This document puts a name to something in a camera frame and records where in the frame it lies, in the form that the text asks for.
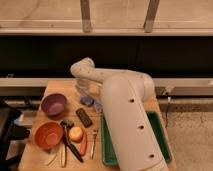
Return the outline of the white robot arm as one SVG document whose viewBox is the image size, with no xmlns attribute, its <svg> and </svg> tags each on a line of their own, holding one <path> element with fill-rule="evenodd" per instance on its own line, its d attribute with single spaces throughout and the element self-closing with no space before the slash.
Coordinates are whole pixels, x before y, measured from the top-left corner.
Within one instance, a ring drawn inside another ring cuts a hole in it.
<svg viewBox="0 0 213 171">
<path fill-rule="evenodd" d="M 100 99 L 121 171 L 169 171 L 143 102 L 155 95 L 146 73 L 96 68 L 86 57 L 70 68 L 76 79 L 102 84 Z"/>
</svg>

